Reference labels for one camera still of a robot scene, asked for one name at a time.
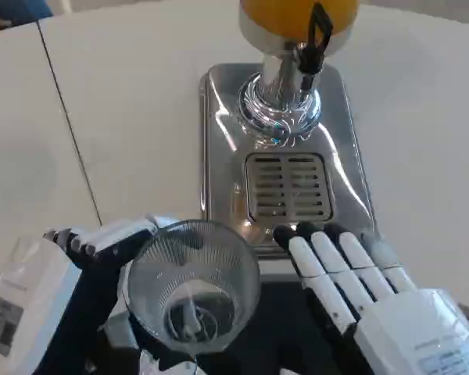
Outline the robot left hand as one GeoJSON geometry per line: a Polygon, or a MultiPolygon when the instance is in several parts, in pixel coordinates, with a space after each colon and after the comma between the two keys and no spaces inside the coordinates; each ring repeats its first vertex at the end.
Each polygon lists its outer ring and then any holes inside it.
{"type": "Polygon", "coordinates": [[[22,237],[0,268],[0,374],[157,374],[123,290],[141,247],[172,219],[22,237]]]}

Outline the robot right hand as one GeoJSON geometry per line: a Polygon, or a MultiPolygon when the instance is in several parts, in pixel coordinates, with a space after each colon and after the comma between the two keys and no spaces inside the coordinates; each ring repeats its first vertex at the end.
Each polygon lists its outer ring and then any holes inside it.
{"type": "Polygon", "coordinates": [[[329,223],[274,228],[344,374],[469,374],[469,319],[418,287],[377,234],[329,223]]]}

